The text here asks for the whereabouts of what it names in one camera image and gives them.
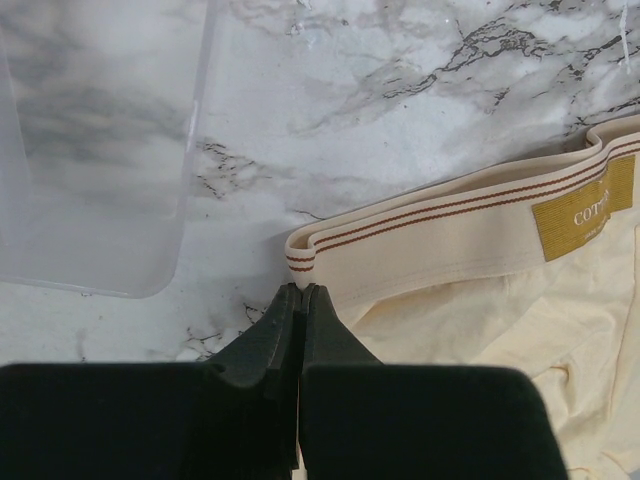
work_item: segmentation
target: underwear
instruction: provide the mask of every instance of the underwear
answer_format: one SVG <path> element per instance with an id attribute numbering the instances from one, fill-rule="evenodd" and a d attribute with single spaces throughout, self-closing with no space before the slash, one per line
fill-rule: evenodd
<path id="1" fill-rule="evenodd" d="M 499 365 L 544 398 L 572 479 L 640 468 L 640 116 L 305 226 L 285 253 L 385 363 Z"/>

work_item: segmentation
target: gold label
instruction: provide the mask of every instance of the gold label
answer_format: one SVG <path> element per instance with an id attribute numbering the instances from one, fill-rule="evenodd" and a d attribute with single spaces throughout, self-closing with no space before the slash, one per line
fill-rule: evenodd
<path id="1" fill-rule="evenodd" d="M 607 171 L 584 187 L 533 206 L 549 262 L 582 247 L 604 228 L 613 212 L 633 206 L 635 155 L 612 160 Z"/>

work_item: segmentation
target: marble tabletop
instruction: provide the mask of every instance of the marble tabletop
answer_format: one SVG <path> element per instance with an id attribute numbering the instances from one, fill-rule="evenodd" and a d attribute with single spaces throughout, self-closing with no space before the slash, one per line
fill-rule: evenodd
<path id="1" fill-rule="evenodd" d="M 0 362 L 206 358 L 289 281 L 292 229 L 638 111 L 639 0 L 218 9 L 175 278 L 143 300 L 1 284 Z"/>

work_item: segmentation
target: plastic container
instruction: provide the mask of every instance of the plastic container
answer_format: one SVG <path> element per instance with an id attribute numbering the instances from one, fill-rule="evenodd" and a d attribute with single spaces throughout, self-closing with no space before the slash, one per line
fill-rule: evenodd
<path id="1" fill-rule="evenodd" d="M 0 0 L 0 280 L 130 297 L 170 281 L 212 3 Z"/>

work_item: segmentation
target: garment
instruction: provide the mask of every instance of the garment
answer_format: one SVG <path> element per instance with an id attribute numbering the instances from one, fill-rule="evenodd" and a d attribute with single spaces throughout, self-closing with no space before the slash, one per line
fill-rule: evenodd
<path id="1" fill-rule="evenodd" d="M 624 479 L 640 468 L 640 116 L 586 141 L 303 227 L 285 250 L 382 361 L 520 369 L 571 478 Z"/>

